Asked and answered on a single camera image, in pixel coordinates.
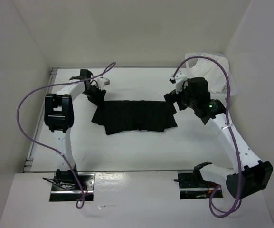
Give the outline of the black skirt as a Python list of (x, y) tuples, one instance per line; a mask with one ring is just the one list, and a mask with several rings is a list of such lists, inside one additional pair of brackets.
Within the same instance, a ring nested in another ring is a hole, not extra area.
[(145, 100), (104, 101), (92, 123), (104, 126), (107, 135), (136, 130), (163, 132), (178, 126), (166, 102)]

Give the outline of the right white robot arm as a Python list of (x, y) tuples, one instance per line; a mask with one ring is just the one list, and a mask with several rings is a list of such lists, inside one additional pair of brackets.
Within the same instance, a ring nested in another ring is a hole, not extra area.
[(233, 167), (226, 169), (211, 162), (204, 162), (194, 167), (193, 182), (203, 187), (208, 182), (221, 186), (233, 198), (240, 193), (243, 199), (264, 190), (270, 180), (273, 167), (269, 161), (263, 162), (247, 145), (226, 113), (221, 101), (211, 99), (208, 82), (202, 77), (186, 78), (172, 76), (175, 89), (164, 98), (173, 113), (174, 104), (179, 110), (190, 108), (195, 116), (212, 131), (223, 146)]

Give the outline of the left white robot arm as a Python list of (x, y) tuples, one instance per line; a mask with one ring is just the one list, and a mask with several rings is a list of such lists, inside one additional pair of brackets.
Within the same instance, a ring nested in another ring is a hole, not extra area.
[(71, 146), (71, 128), (75, 120), (73, 101), (84, 94), (91, 103), (98, 105), (104, 100), (104, 88), (110, 84), (107, 78), (93, 77), (91, 71), (82, 69), (79, 76), (70, 78), (62, 89), (45, 96), (44, 123), (55, 140), (57, 154), (61, 156), (51, 183), (62, 189), (73, 190), (79, 187)]

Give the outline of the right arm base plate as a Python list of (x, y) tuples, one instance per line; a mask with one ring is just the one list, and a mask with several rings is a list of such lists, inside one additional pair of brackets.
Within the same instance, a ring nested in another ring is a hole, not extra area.
[(179, 171), (174, 182), (179, 185), (180, 199), (209, 199), (217, 184), (197, 180), (193, 171)]

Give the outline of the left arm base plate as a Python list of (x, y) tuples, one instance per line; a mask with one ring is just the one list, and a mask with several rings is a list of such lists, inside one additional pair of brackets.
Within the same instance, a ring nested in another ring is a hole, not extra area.
[[(49, 197), (50, 202), (71, 202), (77, 201), (82, 197), (82, 191), (78, 184), (65, 182), (57, 183), (54, 179), (49, 180), (52, 183)], [(95, 174), (82, 173), (78, 176), (78, 179), (85, 194), (85, 201), (93, 201)]]

